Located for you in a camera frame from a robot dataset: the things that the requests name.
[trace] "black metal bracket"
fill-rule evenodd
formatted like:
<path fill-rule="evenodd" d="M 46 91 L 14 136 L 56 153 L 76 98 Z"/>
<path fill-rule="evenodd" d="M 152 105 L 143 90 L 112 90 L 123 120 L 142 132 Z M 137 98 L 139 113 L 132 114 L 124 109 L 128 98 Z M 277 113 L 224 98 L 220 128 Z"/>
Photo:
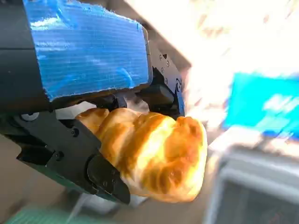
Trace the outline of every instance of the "black metal bracket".
<path fill-rule="evenodd" d="M 153 81 L 148 88 L 141 90 L 137 96 L 148 105 L 149 110 L 168 115 L 176 119 L 185 115 L 182 95 L 182 78 L 174 63 L 163 55 L 157 47 L 149 42 Z"/>
<path fill-rule="evenodd" d="M 28 134 L 8 136 L 22 147 L 18 160 L 68 188 L 129 204 L 128 187 L 88 128 L 75 119 L 57 120 L 55 112 L 34 115 L 14 117 L 14 125 Z"/>

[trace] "green mat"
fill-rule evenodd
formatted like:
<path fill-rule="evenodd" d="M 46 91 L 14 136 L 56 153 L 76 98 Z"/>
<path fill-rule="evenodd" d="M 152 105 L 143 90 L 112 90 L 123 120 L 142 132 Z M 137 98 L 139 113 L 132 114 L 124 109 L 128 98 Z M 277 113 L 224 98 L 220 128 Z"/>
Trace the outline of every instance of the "green mat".
<path fill-rule="evenodd" d="M 109 221 L 95 220 L 78 216 L 68 221 L 69 213 L 38 208 L 24 208 L 11 217 L 5 224 L 113 224 Z"/>

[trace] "blue sign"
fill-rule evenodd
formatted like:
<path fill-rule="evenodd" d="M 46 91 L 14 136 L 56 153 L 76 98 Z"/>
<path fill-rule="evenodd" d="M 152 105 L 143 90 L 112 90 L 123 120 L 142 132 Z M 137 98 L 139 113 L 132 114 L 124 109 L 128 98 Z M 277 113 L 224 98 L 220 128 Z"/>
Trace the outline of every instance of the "blue sign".
<path fill-rule="evenodd" d="M 299 78 L 236 73 L 224 127 L 254 128 L 299 139 Z"/>

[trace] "blue tape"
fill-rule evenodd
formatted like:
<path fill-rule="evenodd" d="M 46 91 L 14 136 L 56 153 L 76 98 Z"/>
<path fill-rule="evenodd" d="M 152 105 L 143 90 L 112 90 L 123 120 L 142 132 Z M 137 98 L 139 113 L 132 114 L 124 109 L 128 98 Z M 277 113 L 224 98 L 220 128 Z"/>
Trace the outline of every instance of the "blue tape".
<path fill-rule="evenodd" d="M 138 22 L 75 0 L 23 2 L 50 101 L 149 81 Z"/>
<path fill-rule="evenodd" d="M 289 134 L 299 140 L 298 77 L 264 77 L 236 73 L 224 127 L 253 128 L 275 137 Z"/>

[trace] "golden brown crust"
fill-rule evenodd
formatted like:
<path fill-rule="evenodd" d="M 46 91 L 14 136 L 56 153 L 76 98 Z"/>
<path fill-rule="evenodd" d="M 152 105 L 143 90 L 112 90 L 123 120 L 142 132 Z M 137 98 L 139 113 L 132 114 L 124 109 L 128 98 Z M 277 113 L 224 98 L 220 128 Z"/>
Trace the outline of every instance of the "golden brown crust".
<path fill-rule="evenodd" d="M 118 168 L 131 193 L 173 203 L 196 197 L 207 150 L 200 122 L 189 117 L 175 121 L 159 113 L 140 114 L 127 108 L 108 115 L 96 111 L 78 119 L 93 128 L 102 142 L 100 151 Z"/>

